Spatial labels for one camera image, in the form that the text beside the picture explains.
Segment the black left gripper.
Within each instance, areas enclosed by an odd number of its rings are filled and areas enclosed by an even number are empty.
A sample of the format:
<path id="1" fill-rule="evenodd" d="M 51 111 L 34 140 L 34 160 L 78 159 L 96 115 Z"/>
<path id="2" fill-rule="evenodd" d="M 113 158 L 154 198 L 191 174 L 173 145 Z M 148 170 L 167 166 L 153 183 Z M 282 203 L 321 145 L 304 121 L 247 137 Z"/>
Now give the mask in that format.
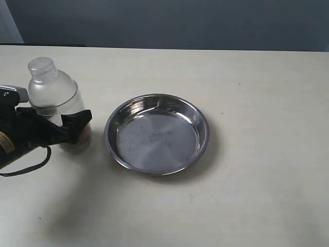
<path id="1" fill-rule="evenodd" d="M 1 88 L 1 169 L 38 148 L 40 144 L 34 139 L 35 129 L 30 123 L 49 122 L 49 145 L 76 144 L 85 127 L 92 119 L 91 110 L 74 114 L 61 115 L 62 126 L 58 126 L 34 108 L 15 107 L 21 102 L 15 90 Z"/>

